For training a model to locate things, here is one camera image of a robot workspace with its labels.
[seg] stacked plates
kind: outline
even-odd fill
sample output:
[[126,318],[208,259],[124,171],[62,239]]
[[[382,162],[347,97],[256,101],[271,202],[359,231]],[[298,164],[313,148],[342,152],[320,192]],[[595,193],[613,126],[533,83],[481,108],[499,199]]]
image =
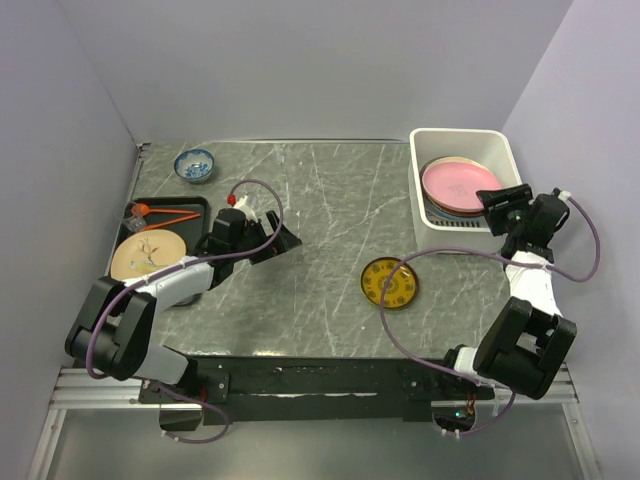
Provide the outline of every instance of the stacked plates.
[[464,157],[431,160],[421,170],[425,209],[446,220],[482,216],[478,190],[500,190],[502,185],[487,167]]

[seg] white dish rack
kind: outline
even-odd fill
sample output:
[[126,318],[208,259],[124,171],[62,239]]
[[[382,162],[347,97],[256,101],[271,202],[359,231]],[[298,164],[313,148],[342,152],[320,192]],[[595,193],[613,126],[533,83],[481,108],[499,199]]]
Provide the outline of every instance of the white dish rack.
[[446,220],[425,210],[420,169],[434,158],[466,157],[491,170],[503,188],[521,185],[507,137],[495,130],[417,128],[411,132],[409,143],[409,196],[418,248],[455,246],[498,251],[503,239],[491,235],[483,218]]

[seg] gray marble surface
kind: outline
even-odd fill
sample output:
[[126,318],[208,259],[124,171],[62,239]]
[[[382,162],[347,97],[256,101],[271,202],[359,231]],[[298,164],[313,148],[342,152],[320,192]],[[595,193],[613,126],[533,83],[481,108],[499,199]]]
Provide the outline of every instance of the gray marble surface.
[[[173,160],[196,146],[214,155],[217,171],[194,186],[173,173]],[[285,224],[304,242],[259,265],[237,264],[197,304],[162,314],[153,340],[191,354],[400,356],[359,280],[374,258],[416,250],[408,145],[154,143],[142,158],[134,197],[202,195],[217,212],[235,182],[258,178],[279,192]],[[260,187],[242,188],[258,194],[260,210],[277,209]],[[508,297],[500,266],[459,255],[412,266],[418,298],[388,314],[398,338],[425,357],[477,345]]]

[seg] cable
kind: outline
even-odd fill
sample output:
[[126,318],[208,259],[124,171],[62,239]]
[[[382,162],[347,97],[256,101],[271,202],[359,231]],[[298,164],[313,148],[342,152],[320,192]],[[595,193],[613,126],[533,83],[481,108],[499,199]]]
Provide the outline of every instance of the cable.
[[[100,315],[100,317],[98,318],[98,321],[94,327],[93,333],[91,334],[91,338],[89,340],[89,346],[87,348],[87,355],[85,357],[85,364],[86,364],[86,368],[87,368],[87,373],[89,374],[89,376],[91,378],[94,378],[96,380],[100,380],[103,378],[106,378],[108,375],[106,374],[100,374],[97,373],[94,368],[93,368],[93,353],[94,350],[96,348],[96,342],[98,340],[98,336],[100,335],[100,331],[102,330],[102,327],[104,326],[105,322],[107,321],[107,319],[109,318],[109,314],[111,313],[111,311],[115,308],[115,306],[120,302],[120,300],[122,300],[126,295],[128,295],[130,292],[134,291],[136,288],[142,287],[143,285],[149,283],[149,282],[153,282],[155,280],[159,280],[171,273],[177,272],[179,270],[182,270],[183,268],[187,268],[190,267],[192,265],[198,265],[200,263],[208,263],[208,262],[212,262],[212,261],[216,261],[216,260],[226,260],[226,259],[230,259],[230,258],[238,258],[238,257],[248,257],[251,255],[254,255],[258,252],[260,252],[261,250],[264,250],[265,248],[267,248],[269,245],[271,245],[271,243],[273,243],[276,239],[276,237],[278,236],[278,234],[280,233],[280,230],[282,230],[282,226],[284,223],[284,206],[282,205],[282,200],[280,199],[280,197],[278,196],[277,192],[271,188],[271,186],[269,186],[267,183],[263,182],[262,180],[257,180],[257,179],[245,179],[245,180],[241,180],[238,183],[236,183],[233,187],[231,187],[231,191],[229,192],[229,194],[233,194],[236,189],[240,186],[240,185],[244,185],[246,183],[255,183],[258,185],[261,185],[262,187],[266,188],[267,190],[269,190],[269,192],[271,193],[271,195],[273,195],[273,198],[275,198],[276,203],[278,204],[278,210],[280,212],[280,221],[278,222],[278,225],[276,226],[276,229],[273,231],[273,234],[271,235],[271,237],[264,242],[262,245],[260,245],[259,247],[256,248],[252,248],[251,250],[247,250],[245,252],[237,252],[237,253],[227,253],[224,255],[211,255],[208,257],[202,257],[202,258],[196,258],[194,260],[191,260],[189,262],[185,262],[184,265],[178,263],[176,265],[173,265],[171,267],[165,268],[159,272],[156,272],[152,275],[149,275],[148,277],[145,277],[142,280],[139,280],[137,282],[132,283],[131,285],[126,286],[124,289],[122,289],[122,291],[120,293],[118,293],[113,300],[111,300],[111,302],[109,302],[109,304],[106,306],[106,308],[104,309],[104,311],[102,312],[102,314]],[[201,402],[198,400],[193,400],[191,398],[185,397],[183,395],[180,395],[177,392],[172,391],[171,389],[169,389],[168,387],[159,384],[160,388],[167,393],[168,395],[173,396],[174,398],[178,399],[178,400],[183,400],[183,401],[187,401],[187,402],[191,402],[191,403],[196,403],[198,405],[201,405],[204,408],[208,408],[209,410],[212,410],[220,415],[222,415],[224,421],[225,421],[225,426],[222,430],[222,432],[220,432],[218,435],[215,435],[214,437],[211,437],[209,439],[204,439],[204,440],[190,440],[190,439],[186,439],[186,438],[181,438],[181,437],[177,437],[176,435],[172,434],[172,433],[167,433],[168,436],[170,436],[171,438],[178,438],[178,441],[183,442],[183,443],[208,443],[208,442],[213,442],[217,439],[219,439],[220,437],[222,437],[222,435],[224,435],[227,430],[229,429],[229,425],[231,424],[231,421],[228,417],[228,415],[220,408],[205,403],[205,402]]]
[[[591,270],[589,271],[589,273],[585,277],[576,277],[576,276],[574,276],[574,275],[572,275],[572,274],[570,274],[568,272],[565,272],[564,270],[562,270],[559,267],[555,267],[554,265],[542,265],[542,264],[538,264],[538,263],[516,262],[514,260],[510,260],[508,258],[501,257],[498,254],[482,252],[480,250],[475,250],[475,249],[472,249],[472,248],[434,247],[434,248],[426,248],[424,250],[420,250],[418,252],[412,253],[411,255],[407,255],[402,260],[400,260],[393,267],[393,269],[391,269],[391,272],[389,272],[389,275],[387,276],[387,280],[384,282],[384,285],[382,287],[382,291],[380,292],[380,320],[382,321],[382,327],[384,328],[385,333],[389,337],[389,340],[391,340],[391,343],[393,343],[395,345],[395,347],[398,350],[400,350],[402,353],[404,353],[408,358],[410,358],[411,360],[413,360],[416,363],[419,363],[420,365],[424,365],[427,368],[432,368],[434,370],[438,370],[438,371],[443,372],[443,373],[448,373],[449,375],[453,375],[453,376],[456,376],[456,377],[459,377],[459,378],[464,378],[465,380],[469,380],[470,382],[473,382],[475,385],[478,385],[479,383],[481,383],[481,380],[479,378],[473,377],[471,375],[466,375],[464,373],[456,372],[452,368],[444,367],[442,365],[438,365],[437,363],[433,363],[433,362],[430,362],[428,360],[424,360],[424,359],[418,357],[417,355],[415,355],[413,352],[409,351],[404,345],[402,345],[400,343],[400,341],[396,338],[396,336],[391,331],[391,327],[389,326],[389,323],[387,322],[387,319],[385,318],[385,311],[384,311],[384,297],[385,297],[385,295],[387,293],[387,289],[391,285],[391,279],[393,278],[393,276],[396,274],[396,272],[403,265],[405,265],[410,260],[413,260],[414,258],[422,257],[423,255],[429,255],[429,254],[432,254],[432,253],[459,252],[459,253],[467,253],[467,254],[470,254],[470,255],[478,255],[480,257],[484,257],[484,258],[488,258],[490,260],[495,260],[495,261],[501,262],[501,263],[503,263],[505,265],[513,265],[513,266],[516,266],[516,267],[531,268],[531,269],[547,268],[548,270],[554,271],[554,272],[558,273],[559,275],[562,275],[563,277],[568,278],[569,280],[572,280],[574,282],[586,282],[587,280],[590,280],[595,275],[595,273],[598,270],[598,267],[600,265],[600,236],[598,235],[598,230],[597,230],[596,226],[594,225],[593,221],[591,220],[591,218],[589,217],[587,212],[580,206],[580,204],[573,197],[569,197],[568,200],[569,200],[569,202],[571,202],[571,204],[573,204],[577,208],[577,210],[580,212],[580,214],[586,220],[587,224],[589,225],[589,228],[591,229],[591,233],[593,234],[593,239],[595,241],[595,246],[596,246],[595,260],[594,260],[594,263],[593,263],[593,267],[591,268]],[[473,434],[473,433],[477,433],[477,432],[480,432],[480,431],[484,430],[485,428],[489,427],[490,425],[493,425],[496,421],[498,421],[498,419],[502,418],[504,416],[504,414],[511,408],[511,406],[513,405],[513,402],[515,401],[515,396],[516,396],[515,392],[512,391],[511,392],[511,398],[509,399],[509,402],[507,403],[507,405],[505,405],[505,407],[502,409],[502,411],[498,415],[496,415],[491,421],[487,422],[484,425],[481,425],[478,428],[469,430],[468,432],[461,432],[460,435],[462,435],[463,433],[465,435],[470,435],[470,434]]]

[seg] white wall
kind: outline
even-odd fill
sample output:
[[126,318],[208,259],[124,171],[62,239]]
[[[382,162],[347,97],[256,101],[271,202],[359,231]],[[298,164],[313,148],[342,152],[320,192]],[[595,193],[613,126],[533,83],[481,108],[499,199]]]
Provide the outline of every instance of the white wall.
[[[640,478],[639,24],[637,0],[575,0],[504,128],[523,178],[572,191],[600,228],[595,279],[555,285],[578,324],[569,363],[590,435],[606,478],[623,480]],[[593,242],[577,218],[557,260],[586,272]]]
[[571,0],[58,0],[136,141],[501,128]]
[[135,145],[60,8],[0,2],[0,464],[23,478]]

